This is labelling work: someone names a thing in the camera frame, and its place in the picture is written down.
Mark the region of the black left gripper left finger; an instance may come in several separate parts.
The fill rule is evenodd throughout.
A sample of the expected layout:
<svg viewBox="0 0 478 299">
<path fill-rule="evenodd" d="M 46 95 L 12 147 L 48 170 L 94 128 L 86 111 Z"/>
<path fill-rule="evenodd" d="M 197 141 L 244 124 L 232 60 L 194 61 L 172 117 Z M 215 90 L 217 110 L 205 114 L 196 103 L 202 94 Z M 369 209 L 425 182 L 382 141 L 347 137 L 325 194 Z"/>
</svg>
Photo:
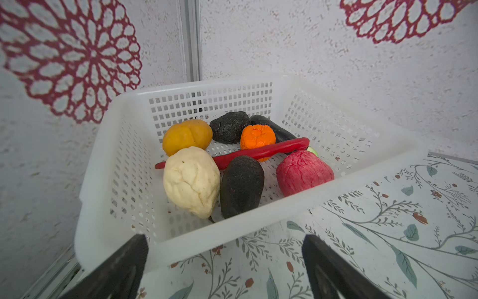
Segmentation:
<svg viewBox="0 0 478 299">
<path fill-rule="evenodd" d="M 149 247 L 146 236 L 134 235 L 63 299 L 135 299 L 143 278 Z"/>
</svg>

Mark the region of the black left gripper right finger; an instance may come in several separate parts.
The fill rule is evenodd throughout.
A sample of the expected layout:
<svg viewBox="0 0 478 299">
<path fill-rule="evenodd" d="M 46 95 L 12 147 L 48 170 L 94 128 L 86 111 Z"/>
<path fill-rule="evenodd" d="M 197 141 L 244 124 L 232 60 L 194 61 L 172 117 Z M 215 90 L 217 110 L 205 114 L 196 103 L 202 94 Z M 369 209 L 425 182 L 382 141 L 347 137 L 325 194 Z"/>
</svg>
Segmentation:
<svg viewBox="0 0 478 299">
<path fill-rule="evenodd" d="M 388 297 L 316 235 L 305 236 L 302 256 L 315 299 Z"/>
</svg>

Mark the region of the pink red toy ball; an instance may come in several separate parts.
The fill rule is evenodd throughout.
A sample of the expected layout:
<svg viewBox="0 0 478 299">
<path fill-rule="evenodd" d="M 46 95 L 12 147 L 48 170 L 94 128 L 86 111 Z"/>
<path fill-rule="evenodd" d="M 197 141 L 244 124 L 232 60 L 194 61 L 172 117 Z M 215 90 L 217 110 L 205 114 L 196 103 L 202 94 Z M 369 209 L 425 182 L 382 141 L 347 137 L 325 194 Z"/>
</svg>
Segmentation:
<svg viewBox="0 0 478 299">
<path fill-rule="evenodd" d="M 334 172 L 314 153 L 296 151 L 276 168 L 276 179 L 285 197 L 334 180 Z"/>
</svg>

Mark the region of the white perforated plastic basket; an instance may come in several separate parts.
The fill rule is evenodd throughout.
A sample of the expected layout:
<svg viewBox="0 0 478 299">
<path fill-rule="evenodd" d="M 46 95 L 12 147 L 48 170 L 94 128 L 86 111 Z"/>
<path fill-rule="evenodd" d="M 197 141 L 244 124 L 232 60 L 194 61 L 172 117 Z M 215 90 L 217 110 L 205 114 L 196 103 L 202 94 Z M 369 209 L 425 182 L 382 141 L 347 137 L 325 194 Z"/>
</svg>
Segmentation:
<svg viewBox="0 0 478 299">
<path fill-rule="evenodd" d="M 278 154 L 262 164 L 265 188 L 258 208 L 213 221 L 175 206 L 163 187 L 167 130 L 189 119 L 205 122 L 228 113 L 261 114 L 311 147 L 335 178 L 285 197 L 277 184 Z M 296 75 L 260 73 L 159 87 L 119 95 L 103 116 L 79 194 L 75 233 L 81 266 L 95 270 L 135 234 L 146 236 L 146 270 L 225 244 L 316 207 L 424 158 L 413 133 Z"/>
</svg>

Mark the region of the orange toy fruit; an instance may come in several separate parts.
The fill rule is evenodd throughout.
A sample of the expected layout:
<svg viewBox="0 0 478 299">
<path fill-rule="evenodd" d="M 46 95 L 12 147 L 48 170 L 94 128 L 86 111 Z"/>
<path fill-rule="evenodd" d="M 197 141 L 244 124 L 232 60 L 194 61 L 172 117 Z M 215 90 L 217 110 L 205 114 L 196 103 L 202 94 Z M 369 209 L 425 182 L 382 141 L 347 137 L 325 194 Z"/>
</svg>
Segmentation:
<svg viewBox="0 0 478 299">
<path fill-rule="evenodd" d="M 240 149 L 251 150 L 276 143 L 276 135 L 267 125 L 249 125 L 244 128 L 240 138 Z"/>
</svg>

